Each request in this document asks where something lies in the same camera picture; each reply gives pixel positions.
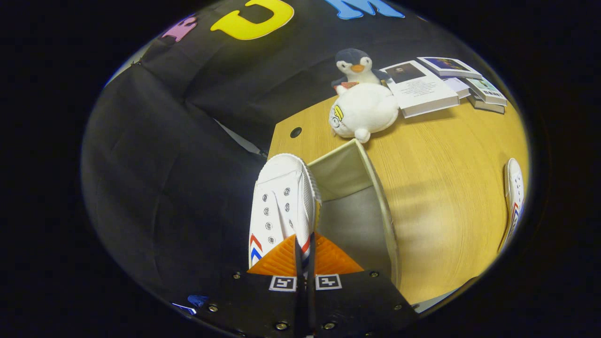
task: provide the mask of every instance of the screw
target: screw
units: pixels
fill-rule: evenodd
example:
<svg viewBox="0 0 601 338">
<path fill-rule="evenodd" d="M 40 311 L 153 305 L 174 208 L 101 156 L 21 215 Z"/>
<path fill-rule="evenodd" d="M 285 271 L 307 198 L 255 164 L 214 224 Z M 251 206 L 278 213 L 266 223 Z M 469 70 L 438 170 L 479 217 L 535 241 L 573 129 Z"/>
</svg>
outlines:
<svg viewBox="0 0 601 338">
<path fill-rule="evenodd" d="M 288 324 L 286 324 L 285 322 L 279 322 L 275 324 L 275 328 L 276 330 L 284 331 L 288 328 Z"/>
</svg>

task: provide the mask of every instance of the yellow eye patch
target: yellow eye patch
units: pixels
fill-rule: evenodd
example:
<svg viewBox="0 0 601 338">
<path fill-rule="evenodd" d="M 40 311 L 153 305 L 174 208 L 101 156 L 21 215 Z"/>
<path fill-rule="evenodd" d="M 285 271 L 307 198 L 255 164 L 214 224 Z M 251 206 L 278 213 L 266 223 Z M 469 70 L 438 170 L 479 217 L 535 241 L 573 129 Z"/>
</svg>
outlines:
<svg viewBox="0 0 601 338">
<path fill-rule="evenodd" d="M 334 106 L 334 116 L 338 117 L 338 121 L 342 121 L 344 114 L 342 113 L 342 109 L 338 105 Z"/>
</svg>

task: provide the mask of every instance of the open cardboard box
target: open cardboard box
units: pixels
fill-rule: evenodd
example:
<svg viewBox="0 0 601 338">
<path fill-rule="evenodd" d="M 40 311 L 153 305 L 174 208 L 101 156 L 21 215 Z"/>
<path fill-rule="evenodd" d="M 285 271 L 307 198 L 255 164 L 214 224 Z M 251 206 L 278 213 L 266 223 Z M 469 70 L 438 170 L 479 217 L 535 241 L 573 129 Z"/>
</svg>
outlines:
<svg viewBox="0 0 601 338">
<path fill-rule="evenodd" d="M 317 232 L 362 268 L 400 284 L 398 246 L 382 183 L 353 139 L 308 164 L 322 195 Z"/>
</svg>

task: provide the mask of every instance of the table grommet hole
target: table grommet hole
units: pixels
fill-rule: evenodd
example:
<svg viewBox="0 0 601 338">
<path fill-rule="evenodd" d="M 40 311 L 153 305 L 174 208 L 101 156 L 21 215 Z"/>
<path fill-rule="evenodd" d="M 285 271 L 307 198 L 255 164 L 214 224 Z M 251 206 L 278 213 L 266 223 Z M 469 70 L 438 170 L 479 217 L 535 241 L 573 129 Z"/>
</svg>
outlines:
<svg viewBox="0 0 601 338">
<path fill-rule="evenodd" d="M 301 132 L 302 132 L 302 128 L 301 128 L 301 127 L 296 127 L 296 128 L 294 128 L 294 129 L 292 129 L 292 131 L 290 132 L 290 137 L 291 137 L 291 138 L 295 138 L 295 137 L 297 137 L 298 135 L 300 135 L 300 134 L 301 134 Z"/>
</svg>

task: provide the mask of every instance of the stack of books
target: stack of books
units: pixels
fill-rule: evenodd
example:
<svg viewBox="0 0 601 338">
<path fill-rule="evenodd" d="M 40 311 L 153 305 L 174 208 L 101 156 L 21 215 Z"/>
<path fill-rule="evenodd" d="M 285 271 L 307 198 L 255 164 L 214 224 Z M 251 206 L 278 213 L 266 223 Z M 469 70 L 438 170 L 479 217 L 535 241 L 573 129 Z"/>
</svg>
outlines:
<svg viewBox="0 0 601 338">
<path fill-rule="evenodd" d="M 381 71 L 397 98 L 403 116 L 413 117 L 459 105 L 467 97 L 475 109 L 505 113 L 507 99 L 482 74 L 458 59 L 418 57 Z"/>
</svg>

